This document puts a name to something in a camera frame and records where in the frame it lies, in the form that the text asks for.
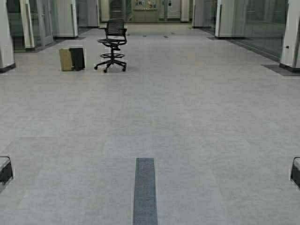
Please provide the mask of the robot base right corner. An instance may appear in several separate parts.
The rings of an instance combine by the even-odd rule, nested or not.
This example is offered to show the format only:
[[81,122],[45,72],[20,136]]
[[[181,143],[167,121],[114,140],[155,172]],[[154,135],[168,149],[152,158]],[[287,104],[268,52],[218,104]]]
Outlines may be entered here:
[[292,162],[291,180],[300,187],[300,158],[295,157]]

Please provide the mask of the robot base left corner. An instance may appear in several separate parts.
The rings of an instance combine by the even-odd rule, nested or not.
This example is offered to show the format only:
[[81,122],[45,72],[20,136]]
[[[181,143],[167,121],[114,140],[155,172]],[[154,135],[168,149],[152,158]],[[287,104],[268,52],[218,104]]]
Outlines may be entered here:
[[0,183],[5,185],[14,178],[12,162],[9,156],[0,157]]

